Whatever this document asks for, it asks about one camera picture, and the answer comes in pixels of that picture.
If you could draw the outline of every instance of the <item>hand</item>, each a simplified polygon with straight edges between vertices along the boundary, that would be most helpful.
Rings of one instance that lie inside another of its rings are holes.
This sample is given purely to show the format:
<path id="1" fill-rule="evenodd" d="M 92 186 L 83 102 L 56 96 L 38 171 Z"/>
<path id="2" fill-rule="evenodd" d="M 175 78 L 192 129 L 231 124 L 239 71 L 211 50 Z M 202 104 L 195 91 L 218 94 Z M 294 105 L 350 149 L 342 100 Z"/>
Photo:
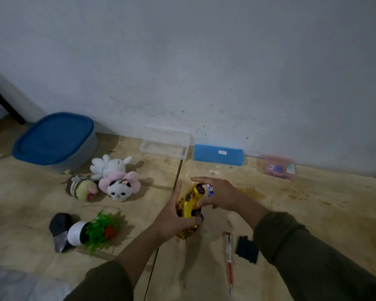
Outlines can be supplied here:
<path id="1" fill-rule="evenodd" d="M 175 209 L 178 203 L 178 197 L 181 190 L 181 181 L 177 182 L 174 192 L 171 194 L 170 200 L 165 207 L 161 210 L 155 221 L 151 225 L 156 234 L 159 235 L 161 242 L 168 241 L 180 231 L 199 225 L 202 222 L 200 217 L 179 217 Z"/>
<path id="2" fill-rule="evenodd" d="M 202 197 L 196 206 L 203 207 L 213 205 L 213 208 L 220 207 L 224 210 L 237 210 L 238 201 L 244 197 L 229 181 L 225 179 L 212 179 L 210 177 L 191 177 L 194 182 L 201 184 L 210 184 L 213 187 L 214 194 L 211 197 Z"/>

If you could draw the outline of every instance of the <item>green plastic plant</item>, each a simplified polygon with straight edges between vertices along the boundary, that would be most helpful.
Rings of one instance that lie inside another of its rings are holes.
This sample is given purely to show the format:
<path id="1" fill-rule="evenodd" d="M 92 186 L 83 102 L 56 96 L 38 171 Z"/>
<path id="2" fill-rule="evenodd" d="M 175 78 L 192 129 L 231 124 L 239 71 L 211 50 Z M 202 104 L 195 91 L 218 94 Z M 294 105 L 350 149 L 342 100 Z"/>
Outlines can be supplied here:
<path id="1" fill-rule="evenodd" d="M 88 241 L 85 248 L 90 248 L 90 256 L 93 256 L 97 249 L 102 249 L 117 234 L 118 225 L 111 213 L 103 214 L 103 209 L 97 217 L 86 227 Z"/>

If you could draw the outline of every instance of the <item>finger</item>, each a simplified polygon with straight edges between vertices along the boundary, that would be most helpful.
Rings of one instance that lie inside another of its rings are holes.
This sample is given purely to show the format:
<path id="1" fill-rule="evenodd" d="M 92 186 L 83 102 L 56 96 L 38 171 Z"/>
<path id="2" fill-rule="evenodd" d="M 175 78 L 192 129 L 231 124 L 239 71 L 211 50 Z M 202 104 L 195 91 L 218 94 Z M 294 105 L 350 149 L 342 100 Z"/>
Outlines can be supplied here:
<path id="1" fill-rule="evenodd" d="M 182 185 L 182 181 L 178 181 L 177 184 L 175 185 L 174 191 L 170 197 L 170 201 L 169 201 L 170 205 L 175 206 L 178 203 L 178 197 L 180 195 L 181 185 Z"/>
<path id="2" fill-rule="evenodd" d="M 191 181 L 194 182 L 200 182 L 201 184 L 215 184 L 215 179 L 212 179 L 211 177 L 201 176 L 201 177 L 191 177 Z"/>
<path id="3" fill-rule="evenodd" d="M 214 202 L 215 202 L 215 198 L 214 198 L 214 197 L 202 197 L 202 198 L 196 203 L 196 207 L 201 208 L 201 207 L 203 207 L 203 206 L 213 205 Z"/>
<path id="4" fill-rule="evenodd" d="M 181 230 L 184 230 L 185 228 L 190 228 L 190 227 L 193 227 L 195 225 L 199 225 L 200 223 L 202 223 L 202 218 L 199 217 L 199 216 L 193 216 L 193 217 L 189 217 L 189 218 L 185 218 L 185 217 L 180 217 L 180 225 L 181 225 Z"/>

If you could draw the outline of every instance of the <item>white pot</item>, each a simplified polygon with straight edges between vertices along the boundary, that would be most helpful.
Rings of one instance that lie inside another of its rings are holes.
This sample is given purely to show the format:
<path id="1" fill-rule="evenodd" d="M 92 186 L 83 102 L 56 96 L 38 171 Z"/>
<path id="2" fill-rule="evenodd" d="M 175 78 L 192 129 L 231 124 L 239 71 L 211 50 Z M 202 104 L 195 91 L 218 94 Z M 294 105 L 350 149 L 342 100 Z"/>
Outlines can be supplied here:
<path id="1" fill-rule="evenodd" d="M 71 226 L 67 234 L 67 240 L 72 246 L 82 245 L 80 236 L 81 236 L 82 228 L 85 226 L 86 223 L 88 222 L 79 221 Z"/>

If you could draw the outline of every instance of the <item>olive green sleeve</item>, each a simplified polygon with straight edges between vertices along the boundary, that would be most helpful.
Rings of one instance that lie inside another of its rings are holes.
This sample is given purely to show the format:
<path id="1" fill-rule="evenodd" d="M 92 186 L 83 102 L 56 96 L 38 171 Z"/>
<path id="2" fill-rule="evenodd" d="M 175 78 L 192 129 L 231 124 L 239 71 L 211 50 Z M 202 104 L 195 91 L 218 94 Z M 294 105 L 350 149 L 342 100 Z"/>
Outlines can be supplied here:
<path id="1" fill-rule="evenodd" d="M 130 277 L 120 263 L 112 260 L 86 273 L 85 279 L 64 301 L 132 301 Z"/>
<path id="2" fill-rule="evenodd" d="M 253 240 L 295 301 L 376 301 L 376 277 L 311 235 L 288 213 L 267 214 Z"/>

